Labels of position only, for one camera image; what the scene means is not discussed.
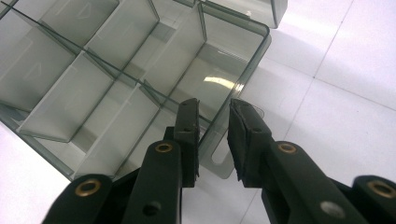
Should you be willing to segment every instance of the transparent plastic container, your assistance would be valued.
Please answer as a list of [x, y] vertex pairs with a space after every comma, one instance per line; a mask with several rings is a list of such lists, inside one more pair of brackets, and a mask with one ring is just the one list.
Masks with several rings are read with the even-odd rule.
[[[174, 126], [178, 104], [197, 98], [200, 162], [228, 177], [231, 154], [223, 162], [212, 155], [227, 131], [230, 99], [270, 44], [268, 27], [209, 2], [68, 1], [62, 17], [81, 16], [73, 4], [85, 4], [92, 18], [84, 20], [100, 24], [83, 34], [76, 20], [50, 22], [60, 2], [37, 21], [18, 11], [18, 4], [5, 8], [10, 11], [0, 20], [0, 86], [7, 88], [0, 89], [0, 119], [70, 179], [117, 178], [140, 167], [148, 146]], [[107, 4], [104, 14], [93, 13]], [[22, 96], [30, 94], [24, 78], [41, 60], [23, 50], [32, 32], [46, 41], [31, 49], [56, 67], [46, 74], [47, 84], [37, 81], [42, 86], [35, 101]], [[31, 60], [20, 63], [23, 57]], [[14, 63], [18, 76], [7, 72]]]

